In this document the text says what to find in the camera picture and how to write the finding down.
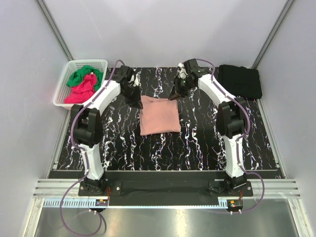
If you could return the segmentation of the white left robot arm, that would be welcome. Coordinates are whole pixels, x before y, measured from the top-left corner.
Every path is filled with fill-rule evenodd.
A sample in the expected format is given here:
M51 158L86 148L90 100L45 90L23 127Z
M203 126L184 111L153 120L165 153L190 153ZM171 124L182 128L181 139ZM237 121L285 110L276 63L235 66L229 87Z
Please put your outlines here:
M80 179L82 190L100 196L110 189L106 184L101 164L100 143L103 138L101 115L113 99L122 95L132 108L142 109L139 80L136 72L122 65L114 69L100 89L82 105L71 108L71 143L79 149L84 161L84 176Z

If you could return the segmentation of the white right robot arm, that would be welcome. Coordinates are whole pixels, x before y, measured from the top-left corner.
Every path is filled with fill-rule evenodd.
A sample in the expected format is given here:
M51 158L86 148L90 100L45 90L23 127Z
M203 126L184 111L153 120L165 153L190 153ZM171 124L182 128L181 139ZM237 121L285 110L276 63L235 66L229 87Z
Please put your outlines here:
M188 96L189 90L198 87L204 91L217 108L216 129L224 139L227 177L217 186L210 187L211 194L237 195L247 179L242 160L242 142L249 133L250 119L245 110L245 100L226 90L215 78L214 72L198 65L198 59L179 63L169 100Z

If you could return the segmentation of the pink printed t-shirt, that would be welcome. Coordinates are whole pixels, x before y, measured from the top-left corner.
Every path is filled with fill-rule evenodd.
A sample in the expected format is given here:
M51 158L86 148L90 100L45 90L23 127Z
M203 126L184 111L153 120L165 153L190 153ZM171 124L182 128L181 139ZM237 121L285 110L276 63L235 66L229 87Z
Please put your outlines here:
M140 135L167 132L180 133L178 103L167 98L141 96L143 109L140 112Z

